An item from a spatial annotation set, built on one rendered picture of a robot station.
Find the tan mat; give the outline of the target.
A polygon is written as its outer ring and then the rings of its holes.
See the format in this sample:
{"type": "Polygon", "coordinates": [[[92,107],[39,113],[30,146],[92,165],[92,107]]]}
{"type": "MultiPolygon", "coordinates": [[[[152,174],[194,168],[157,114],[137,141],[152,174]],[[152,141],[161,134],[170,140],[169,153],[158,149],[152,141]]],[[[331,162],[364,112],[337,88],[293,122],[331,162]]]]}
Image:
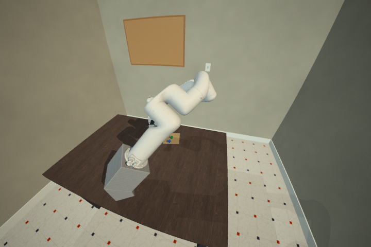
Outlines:
{"type": "Polygon", "coordinates": [[[179,144],[180,133],[172,133],[170,136],[163,142],[163,144],[179,144]],[[173,136],[173,139],[171,139],[170,136],[173,136]],[[168,143],[169,139],[171,140],[170,143],[168,143]]]}

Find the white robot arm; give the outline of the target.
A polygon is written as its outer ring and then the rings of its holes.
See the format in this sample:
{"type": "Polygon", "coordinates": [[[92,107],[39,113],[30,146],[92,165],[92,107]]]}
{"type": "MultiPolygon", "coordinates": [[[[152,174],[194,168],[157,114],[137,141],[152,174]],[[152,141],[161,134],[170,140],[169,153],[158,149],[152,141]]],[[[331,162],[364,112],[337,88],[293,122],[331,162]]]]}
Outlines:
{"type": "Polygon", "coordinates": [[[155,97],[147,99],[146,114],[152,119],[133,148],[125,151],[128,166],[144,168],[147,159],[181,125],[180,117],[167,105],[170,104],[181,115],[188,115],[201,102],[216,98],[216,91],[205,71],[198,72],[181,86],[171,84],[155,97]],[[155,126],[155,124],[157,126],[155,126]]]}

